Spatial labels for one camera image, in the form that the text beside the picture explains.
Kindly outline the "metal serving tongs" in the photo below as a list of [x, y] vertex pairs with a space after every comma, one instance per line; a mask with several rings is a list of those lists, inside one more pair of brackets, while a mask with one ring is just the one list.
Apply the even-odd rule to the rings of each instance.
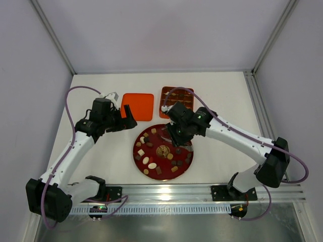
[[160, 138], [165, 141], [165, 142], [168, 142], [170, 143], [175, 149], [182, 149], [182, 150], [186, 150], [188, 152], [193, 152], [193, 145], [192, 143], [187, 143], [186, 145], [184, 146], [175, 146], [173, 143], [172, 143], [172, 139], [169, 135], [169, 133], [167, 132], [167, 129], [166, 127], [162, 127], [161, 128], [161, 132], [160, 132]]

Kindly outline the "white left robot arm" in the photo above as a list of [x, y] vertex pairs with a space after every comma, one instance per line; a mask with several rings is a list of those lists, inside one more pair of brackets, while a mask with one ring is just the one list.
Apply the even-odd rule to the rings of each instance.
[[119, 132], [137, 126], [130, 106], [123, 106], [125, 116], [115, 102], [107, 98], [96, 98], [87, 116], [72, 125], [72, 138], [54, 164], [39, 178], [26, 184], [30, 212], [55, 222], [63, 222], [74, 205], [88, 199], [101, 201], [106, 194], [103, 178], [87, 176], [76, 185], [69, 185], [86, 153], [105, 133]]

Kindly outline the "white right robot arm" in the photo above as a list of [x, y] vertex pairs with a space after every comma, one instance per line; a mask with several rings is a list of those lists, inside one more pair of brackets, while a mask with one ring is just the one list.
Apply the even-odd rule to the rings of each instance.
[[192, 111], [176, 102], [171, 106], [162, 106], [161, 111], [171, 120], [166, 124], [166, 130], [175, 147], [184, 146], [199, 135], [221, 141], [255, 161], [255, 166], [235, 173], [228, 182], [226, 189], [233, 199], [244, 197], [257, 186], [280, 186], [290, 162], [285, 139], [274, 141], [245, 132], [206, 107]]

